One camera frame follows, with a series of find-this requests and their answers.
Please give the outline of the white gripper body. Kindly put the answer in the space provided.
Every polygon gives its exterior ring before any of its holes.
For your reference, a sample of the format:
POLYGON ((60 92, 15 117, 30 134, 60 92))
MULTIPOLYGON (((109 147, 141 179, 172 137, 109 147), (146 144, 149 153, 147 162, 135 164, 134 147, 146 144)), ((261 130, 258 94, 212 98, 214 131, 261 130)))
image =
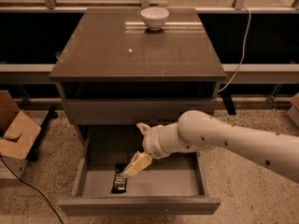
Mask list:
POLYGON ((167 153, 161 145, 159 139, 159 133, 161 129, 162 125, 149 127, 145 131, 142 142, 142 147, 144 148, 144 151, 155 160, 163 159, 170 156, 170 154, 167 153))

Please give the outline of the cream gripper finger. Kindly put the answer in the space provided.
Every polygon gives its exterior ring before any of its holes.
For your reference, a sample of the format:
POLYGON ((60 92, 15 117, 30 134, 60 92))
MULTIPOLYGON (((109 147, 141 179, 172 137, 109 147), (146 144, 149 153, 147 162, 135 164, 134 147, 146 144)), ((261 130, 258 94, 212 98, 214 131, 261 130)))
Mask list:
POLYGON ((139 129, 139 131, 143 134, 146 135, 148 133, 148 131, 150 130, 150 126, 148 124, 145 123, 137 123, 136 127, 139 129))
POLYGON ((124 177, 134 177, 141 171, 145 170, 152 163, 152 157, 146 152, 137 151, 132 157, 130 163, 124 169, 122 175, 124 177))

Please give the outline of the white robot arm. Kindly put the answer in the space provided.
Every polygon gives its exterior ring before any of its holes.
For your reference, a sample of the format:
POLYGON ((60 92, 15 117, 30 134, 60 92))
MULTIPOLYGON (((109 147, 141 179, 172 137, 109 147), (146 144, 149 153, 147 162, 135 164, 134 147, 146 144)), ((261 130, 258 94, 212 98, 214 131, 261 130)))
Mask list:
POLYGON ((222 147, 262 167, 299 182, 299 137, 233 126, 202 111, 187 111, 178 121, 150 127, 137 125, 143 134, 143 152, 136 152, 123 171, 133 177, 154 160, 173 153, 193 153, 222 147))

